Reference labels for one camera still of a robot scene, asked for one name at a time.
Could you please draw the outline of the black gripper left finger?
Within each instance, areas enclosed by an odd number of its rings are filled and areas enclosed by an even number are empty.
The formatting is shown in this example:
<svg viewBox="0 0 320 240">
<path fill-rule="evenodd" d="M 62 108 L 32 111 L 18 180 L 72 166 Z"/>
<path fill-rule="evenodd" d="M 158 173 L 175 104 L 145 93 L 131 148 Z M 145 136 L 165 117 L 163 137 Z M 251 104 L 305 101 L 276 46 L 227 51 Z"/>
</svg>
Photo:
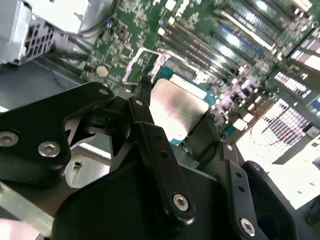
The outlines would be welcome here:
<svg viewBox="0 0 320 240">
<path fill-rule="evenodd" d="M 112 170 L 138 159 L 151 169 L 157 157 L 174 157 L 149 105 L 151 83 L 123 99 L 97 82 L 77 86 L 0 115 L 0 178 L 50 187 L 62 178 L 71 150 L 97 134 L 110 137 Z"/>
</svg>

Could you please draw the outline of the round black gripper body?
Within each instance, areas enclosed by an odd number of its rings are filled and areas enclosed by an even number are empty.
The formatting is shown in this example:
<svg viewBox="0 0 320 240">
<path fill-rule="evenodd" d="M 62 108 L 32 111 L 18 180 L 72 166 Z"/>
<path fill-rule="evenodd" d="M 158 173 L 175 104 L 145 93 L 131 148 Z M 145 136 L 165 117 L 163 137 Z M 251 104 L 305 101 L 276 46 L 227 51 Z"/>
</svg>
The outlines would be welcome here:
<svg viewBox="0 0 320 240">
<path fill-rule="evenodd" d="M 148 169 L 133 159 L 73 193 L 59 208 L 54 240 L 239 239 L 225 187 L 237 165 L 218 163 L 214 178 L 159 156 Z"/>
</svg>

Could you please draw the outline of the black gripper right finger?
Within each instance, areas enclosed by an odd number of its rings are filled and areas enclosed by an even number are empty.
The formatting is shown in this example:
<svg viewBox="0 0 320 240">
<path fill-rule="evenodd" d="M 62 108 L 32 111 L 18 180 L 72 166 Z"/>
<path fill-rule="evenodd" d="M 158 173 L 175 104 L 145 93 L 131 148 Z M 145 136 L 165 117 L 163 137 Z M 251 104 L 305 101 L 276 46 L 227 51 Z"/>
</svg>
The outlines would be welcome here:
<svg viewBox="0 0 320 240">
<path fill-rule="evenodd" d="M 219 184 L 222 215 L 229 240 L 301 240 L 301 217 L 255 162 L 239 160 L 237 148 L 219 135 L 206 112 L 188 135 L 188 148 L 198 170 Z"/>
</svg>

